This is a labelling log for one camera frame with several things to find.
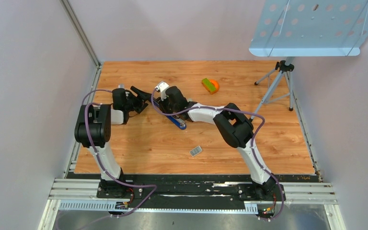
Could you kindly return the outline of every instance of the white wall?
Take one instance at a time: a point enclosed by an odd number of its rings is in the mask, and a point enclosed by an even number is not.
[[[262,0],[70,3],[102,61],[267,59],[248,50]]]
[[[295,88],[314,154],[348,230],[368,229],[368,40],[357,57],[296,58]]]
[[[0,0],[0,230],[37,228],[93,72],[58,0]]]

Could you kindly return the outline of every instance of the tripod leg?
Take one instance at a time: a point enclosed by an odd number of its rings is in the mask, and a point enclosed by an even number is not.
[[[266,75],[264,75],[261,79],[259,79],[258,81],[256,81],[254,83],[254,85],[258,85],[259,83],[261,83],[265,78],[269,77],[272,73],[274,73],[276,71],[276,69],[272,69],[270,72],[268,72]]]
[[[293,74],[291,72],[287,72],[288,75],[288,80],[289,80],[289,85],[288,85],[288,90],[290,91],[290,107],[288,108],[288,110],[293,111],[293,105],[294,105],[294,93],[293,93]]]
[[[279,72],[277,74],[276,78],[273,80],[272,85],[270,85],[270,87],[267,90],[266,94],[264,95],[264,97],[260,101],[259,105],[257,106],[256,110],[254,111],[255,114],[259,111],[260,107],[262,107],[262,105],[264,103],[266,103],[272,97],[272,95],[274,93],[274,90],[276,90],[276,88],[278,86],[278,83],[280,82],[281,77],[283,76],[283,74],[284,74],[283,72]]]

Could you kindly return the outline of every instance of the hole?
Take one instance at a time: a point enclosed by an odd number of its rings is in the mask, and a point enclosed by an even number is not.
[[[291,24],[292,25],[296,25],[298,23],[298,19],[297,18],[295,18],[295,19],[293,19],[292,21],[291,21]]]
[[[270,10],[271,12],[273,12],[273,11],[275,11],[275,10],[276,10],[276,8],[277,8],[277,6],[276,6],[275,4],[273,4],[273,5],[271,5],[271,6],[270,6],[269,10]]]
[[[342,5],[341,7],[339,7],[339,11],[345,11],[347,7],[347,5]]]
[[[305,5],[304,4],[301,4],[299,7],[298,7],[298,11],[301,12],[303,11],[305,8]]]
[[[312,7],[312,11],[316,11],[318,9],[319,5],[318,4],[315,4],[313,7]]]
[[[358,11],[360,10],[360,4],[356,5],[354,8],[353,8],[353,11]]]
[[[329,5],[326,6],[325,9],[326,9],[326,11],[331,11],[333,7],[334,7],[334,5],[329,4]]]

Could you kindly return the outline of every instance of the wooden table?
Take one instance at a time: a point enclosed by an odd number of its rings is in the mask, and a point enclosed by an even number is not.
[[[254,111],[267,90],[267,82],[254,82],[270,71],[273,61],[150,61],[105,62],[98,89],[112,90],[123,83],[152,92],[160,81],[176,85],[184,97],[205,105],[232,102],[241,110]],[[220,90],[210,95],[203,78],[217,80]],[[287,93],[283,79],[273,97]],[[107,92],[97,92],[97,103],[112,103]],[[288,97],[263,105],[259,114],[266,124],[256,136],[257,147],[274,173],[312,174],[314,169],[295,112],[288,110]],[[260,120],[255,118],[256,128]],[[130,118],[127,125],[112,126],[111,146],[125,173],[248,174],[236,149],[229,147],[218,129],[207,123],[187,123],[180,130],[150,106]],[[203,152],[189,153],[196,146]],[[92,155],[81,148],[75,173],[99,173]]]

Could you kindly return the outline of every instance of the tripod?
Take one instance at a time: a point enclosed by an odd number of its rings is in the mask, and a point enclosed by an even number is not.
[[[290,106],[289,106],[289,110],[293,111],[293,99],[294,99],[294,94],[293,94],[293,78],[292,78],[292,71],[294,70],[294,66],[291,64],[291,62],[294,60],[294,57],[287,57],[286,60],[282,60],[280,62],[278,62],[276,64],[276,67],[274,69],[272,69],[270,72],[268,72],[266,75],[264,75],[261,79],[259,79],[258,81],[256,81],[254,84],[258,85],[261,81],[263,81],[264,79],[268,78],[272,73],[274,73],[276,70],[279,71],[279,73],[277,74],[276,78],[273,80],[273,83],[270,85],[270,78],[268,79],[268,85],[269,85],[269,89],[267,90],[266,94],[264,95],[264,97],[262,98],[262,100],[260,101],[259,105],[257,106],[256,110],[254,111],[254,113],[257,113],[257,111],[259,111],[260,107],[262,107],[263,104],[269,104],[272,102],[275,102],[279,99],[282,99],[284,97],[290,96]],[[286,82],[287,82],[287,86],[288,86],[288,91],[289,93],[284,94],[281,97],[277,97],[271,101],[270,98],[272,97],[274,91],[276,90],[281,77],[284,75],[284,77],[286,78]]]

